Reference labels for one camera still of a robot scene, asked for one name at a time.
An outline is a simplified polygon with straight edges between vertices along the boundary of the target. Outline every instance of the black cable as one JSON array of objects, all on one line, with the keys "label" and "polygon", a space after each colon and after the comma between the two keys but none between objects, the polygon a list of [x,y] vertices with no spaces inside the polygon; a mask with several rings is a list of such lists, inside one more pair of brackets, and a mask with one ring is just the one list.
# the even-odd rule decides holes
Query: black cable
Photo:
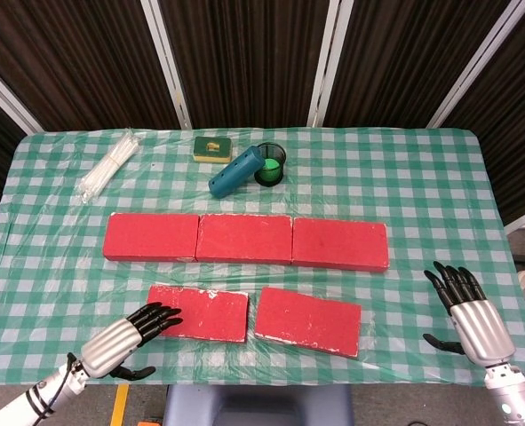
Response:
[{"label": "black cable", "polygon": [[47,407],[43,410],[43,412],[39,414],[39,417],[37,417],[37,420],[35,421],[35,423],[33,423],[33,426],[37,426],[37,424],[39,424],[41,421],[45,420],[46,414],[49,413],[49,410],[51,410],[51,407],[52,407],[53,403],[57,400],[57,397],[60,395],[60,392],[65,387],[65,383],[67,382],[68,375],[71,372],[71,370],[73,369],[73,362],[74,362],[73,357],[68,357],[68,360],[67,360],[67,372],[65,373],[65,377],[63,378],[63,381],[60,383],[59,388],[55,392],[55,396],[52,397],[52,399],[49,401],[49,404],[47,404]]}]

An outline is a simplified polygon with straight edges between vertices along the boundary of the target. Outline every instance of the green checkered tablecloth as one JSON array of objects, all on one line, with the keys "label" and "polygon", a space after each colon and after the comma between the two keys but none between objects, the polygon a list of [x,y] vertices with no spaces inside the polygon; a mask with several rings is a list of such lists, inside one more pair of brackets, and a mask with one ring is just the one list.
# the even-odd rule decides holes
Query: green checkered tablecloth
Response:
[{"label": "green checkered tablecloth", "polygon": [[[123,130],[23,139],[0,203],[0,383],[31,383],[79,354],[97,331],[138,309],[156,283],[247,291],[248,342],[157,338],[127,367],[158,367],[146,383],[481,384],[466,357],[436,352],[431,332],[456,340],[422,271],[434,259],[481,280],[525,371],[525,303],[477,138],[463,130],[138,130],[140,150],[89,205],[75,186]],[[275,141],[288,155],[273,188],[251,179],[224,200],[207,181],[223,165],[196,163],[195,136],[230,137],[235,155]],[[113,212],[261,213],[386,223],[384,274],[254,264],[117,263],[102,256]],[[268,343],[253,335],[264,286],[357,302],[358,359]]]}]

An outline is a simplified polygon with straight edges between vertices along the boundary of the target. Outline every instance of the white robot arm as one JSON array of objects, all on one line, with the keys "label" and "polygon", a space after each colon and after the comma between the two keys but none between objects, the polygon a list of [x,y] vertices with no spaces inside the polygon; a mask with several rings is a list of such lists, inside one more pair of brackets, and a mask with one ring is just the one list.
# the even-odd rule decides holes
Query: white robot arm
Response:
[{"label": "white robot arm", "polygon": [[484,367],[485,386],[493,395],[505,424],[525,425],[525,375],[509,359],[515,353],[511,336],[495,305],[487,300],[477,279],[466,270],[434,262],[441,280],[424,271],[459,334],[460,342],[442,342],[433,335],[424,338],[436,349],[465,354]]},{"label": "white robot arm", "polygon": [[179,324],[181,309],[147,304],[94,336],[81,349],[81,358],[68,354],[67,364],[0,410],[0,426],[36,426],[79,395],[90,378],[111,375],[134,381],[153,374],[154,367],[131,371],[122,363],[132,352],[167,327]]}]

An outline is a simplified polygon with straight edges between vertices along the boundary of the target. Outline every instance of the teal plastic object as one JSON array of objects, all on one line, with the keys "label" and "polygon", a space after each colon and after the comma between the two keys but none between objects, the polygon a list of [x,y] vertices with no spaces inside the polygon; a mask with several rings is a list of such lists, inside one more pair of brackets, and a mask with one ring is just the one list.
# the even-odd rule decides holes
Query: teal plastic object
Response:
[{"label": "teal plastic object", "polygon": [[226,197],[249,176],[262,169],[264,164],[265,160],[259,148],[251,146],[209,181],[209,191],[216,198]]}]

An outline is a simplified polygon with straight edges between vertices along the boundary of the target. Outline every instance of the zip tie bundle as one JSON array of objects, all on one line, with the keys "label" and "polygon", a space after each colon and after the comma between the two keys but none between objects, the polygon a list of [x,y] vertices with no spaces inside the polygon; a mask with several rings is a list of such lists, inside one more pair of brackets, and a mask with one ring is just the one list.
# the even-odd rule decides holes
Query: zip tie bundle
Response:
[{"label": "zip tie bundle", "polygon": [[131,130],[128,130],[104,158],[83,177],[78,184],[83,203],[87,203],[93,197],[98,197],[110,178],[136,152],[140,139],[135,137]]}]

